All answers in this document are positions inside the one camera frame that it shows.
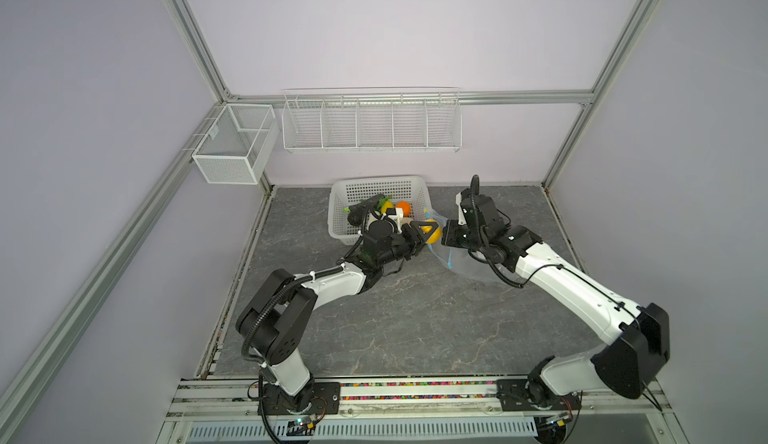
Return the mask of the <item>clear zip top bag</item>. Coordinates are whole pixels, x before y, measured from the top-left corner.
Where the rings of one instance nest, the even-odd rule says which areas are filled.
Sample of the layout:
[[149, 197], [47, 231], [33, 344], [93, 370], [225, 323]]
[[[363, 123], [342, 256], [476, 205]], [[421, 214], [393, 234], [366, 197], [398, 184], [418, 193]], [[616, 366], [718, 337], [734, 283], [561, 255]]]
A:
[[434, 243], [429, 244], [428, 247], [443, 267], [456, 275], [470, 280], [502, 284], [502, 281], [491, 271], [487, 264], [472, 259], [466, 249], [442, 245], [442, 231], [446, 229], [447, 218], [428, 208], [424, 208], [424, 211], [427, 220], [434, 220], [440, 226], [438, 239]]

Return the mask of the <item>yellow red toy peach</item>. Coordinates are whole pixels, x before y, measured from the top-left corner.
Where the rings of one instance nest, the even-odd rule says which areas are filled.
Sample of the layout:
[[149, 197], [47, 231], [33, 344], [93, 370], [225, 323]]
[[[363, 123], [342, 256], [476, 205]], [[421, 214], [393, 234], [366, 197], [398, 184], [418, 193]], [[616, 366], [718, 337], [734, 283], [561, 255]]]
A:
[[427, 219], [425, 223], [420, 226], [420, 229], [423, 232], [428, 245], [435, 244], [441, 240], [442, 228], [434, 219]]

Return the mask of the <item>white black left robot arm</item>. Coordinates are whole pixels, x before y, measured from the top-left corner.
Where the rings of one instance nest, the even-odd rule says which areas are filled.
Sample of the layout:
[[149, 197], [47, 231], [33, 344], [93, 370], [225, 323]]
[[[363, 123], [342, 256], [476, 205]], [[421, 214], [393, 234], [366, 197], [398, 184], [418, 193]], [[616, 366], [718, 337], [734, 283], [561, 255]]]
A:
[[361, 230], [332, 268], [305, 274], [273, 271], [236, 321], [241, 357], [256, 363], [263, 379], [284, 396], [294, 401], [305, 397], [313, 376], [298, 347], [313, 312], [370, 290], [388, 265], [417, 256], [439, 229], [435, 222], [396, 224], [383, 218]]

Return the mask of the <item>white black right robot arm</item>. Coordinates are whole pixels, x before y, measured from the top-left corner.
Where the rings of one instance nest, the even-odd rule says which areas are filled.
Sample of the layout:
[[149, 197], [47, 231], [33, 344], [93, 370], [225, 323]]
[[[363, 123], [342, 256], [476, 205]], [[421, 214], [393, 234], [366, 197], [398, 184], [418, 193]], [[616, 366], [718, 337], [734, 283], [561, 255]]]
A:
[[584, 322], [599, 346], [550, 356], [528, 374], [523, 394], [547, 408], [573, 392], [610, 390], [640, 398], [671, 357], [670, 320], [659, 305], [642, 306], [599, 284], [568, 263], [530, 229], [507, 221], [475, 186], [456, 196], [457, 218], [441, 243], [462, 249], [494, 278], [515, 289], [533, 285]]

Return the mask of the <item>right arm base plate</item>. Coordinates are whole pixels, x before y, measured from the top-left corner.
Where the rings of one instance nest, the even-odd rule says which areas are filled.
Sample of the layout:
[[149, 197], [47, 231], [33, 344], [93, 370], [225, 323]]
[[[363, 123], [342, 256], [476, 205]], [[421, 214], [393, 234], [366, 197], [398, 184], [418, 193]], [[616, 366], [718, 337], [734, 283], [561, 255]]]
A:
[[577, 411], [582, 407], [578, 394], [557, 396], [525, 377], [502, 378], [496, 384], [496, 397], [503, 411]]

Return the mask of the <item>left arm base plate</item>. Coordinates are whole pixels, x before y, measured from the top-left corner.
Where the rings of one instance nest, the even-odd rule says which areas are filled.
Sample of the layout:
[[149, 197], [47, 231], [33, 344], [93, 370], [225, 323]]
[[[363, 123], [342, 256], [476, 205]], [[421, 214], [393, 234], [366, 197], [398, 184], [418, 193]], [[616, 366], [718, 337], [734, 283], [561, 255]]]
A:
[[310, 381], [296, 396], [289, 396], [277, 385], [267, 383], [264, 387], [263, 403], [268, 415], [335, 415], [340, 402], [341, 383], [335, 381]]

